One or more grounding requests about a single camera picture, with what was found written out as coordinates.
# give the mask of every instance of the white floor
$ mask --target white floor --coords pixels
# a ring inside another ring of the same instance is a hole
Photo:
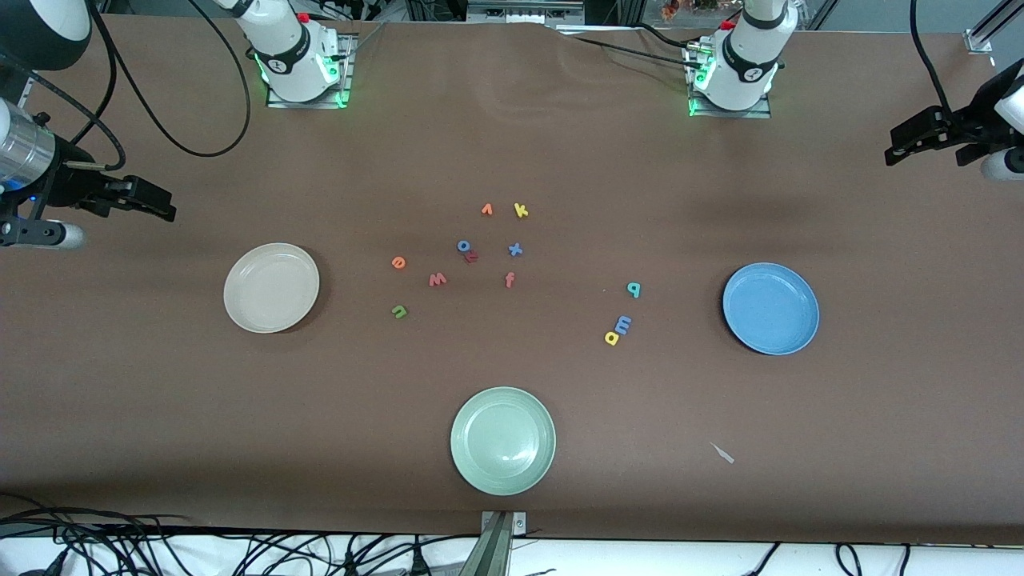
[[[295,543],[306,538],[297,538]],[[372,537],[360,537],[356,547]],[[396,536],[382,542],[373,553],[385,551],[412,538]],[[176,536],[170,539],[182,563],[194,576],[229,576],[245,556],[247,543],[223,540],[212,536]],[[330,543],[316,542],[310,553],[336,562],[343,558],[347,536],[332,536]],[[424,547],[424,558],[432,567],[457,564],[469,556],[473,539],[438,542]],[[510,576],[536,575],[549,570],[553,576],[592,576],[597,574],[744,576],[753,571],[769,548],[769,544],[712,542],[639,542],[585,540],[519,540],[514,544]],[[158,560],[167,576],[184,572],[157,546]],[[896,576],[902,558],[901,546],[857,545],[864,576]],[[9,538],[0,541],[0,576],[16,576],[33,569],[43,569],[62,546],[48,538]],[[245,570],[246,574],[262,574],[263,570],[284,552],[264,554]],[[110,552],[97,552],[97,560],[114,567]],[[380,568],[374,576],[384,576],[391,570],[409,569],[412,554],[407,553]],[[847,564],[851,571],[853,563]],[[371,568],[359,570],[365,575]],[[291,562],[272,571],[275,576],[321,576],[328,573],[323,563]],[[782,544],[762,573],[763,576],[844,576],[836,562],[830,544]],[[906,576],[1009,576],[1024,574],[1024,550],[1005,548],[970,548],[945,546],[914,546],[907,565]],[[69,558],[62,576],[87,576],[81,559]]]

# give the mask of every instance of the small white scrap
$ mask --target small white scrap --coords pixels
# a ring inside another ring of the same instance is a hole
[[[735,458],[733,458],[732,456],[729,456],[728,452],[726,452],[725,450],[722,450],[721,448],[719,448],[718,445],[715,444],[714,442],[709,442],[708,444],[711,444],[712,446],[714,446],[715,450],[718,451],[718,455],[721,456],[722,459],[724,459],[726,462],[729,462],[730,464],[733,464],[733,463],[736,462]]]

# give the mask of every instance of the white plate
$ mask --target white plate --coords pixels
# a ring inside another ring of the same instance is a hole
[[[305,250],[273,243],[253,248],[224,281],[224,307],[236,324],[258,334],[295,326],[316,301],[319,272]]]

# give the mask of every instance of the blue plate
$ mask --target blue plate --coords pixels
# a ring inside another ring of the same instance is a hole
[[[818,331],[814,292],[780,264],[760,262],[736,271],[725,285],[722,310],[736,337],[762,354],[793,354]]]

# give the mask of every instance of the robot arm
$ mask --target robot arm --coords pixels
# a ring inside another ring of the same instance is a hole
[[[0,2],[0,61],[16,68],[68,68],[85,51],[90,33],[84,0]],[[170,193],[137,176],[98,171],[102,166],[87,152],[46,127],[48,119],[0,100],[0,246],[82,246],[82,229],[43,219],[46,206],[103,217],[112,208],[138,210],[174,221]],[[28,217],[19,213],[26,203],[32,204]]]
[[[1024,59],[982,84],[951,117],[931,106],[893,128],[890,137],[889,166],[919,152],[959,146],[958,166],[984,158],[986,178],[1024,180]]]
[[[288,0],[215,0],[238,20],[256,51],[270,88],[282,98],[304,102],[341,79],[338,32],[299,17]]]
[[[797,9],[790,0],[746,0],[742,16],[732,30],[711,38],[712,57],[694,88],[715,106],[746,110],[771,89],[782,53],[797,29]]]
[[[1018,140],[1024,140],[1024,70],[1017,75],[1006,95],[995,104],[995,112],[1016,130]],[[1000,150],[981,163],[981,173],[990,180],[1024,180],[1024,141]]]

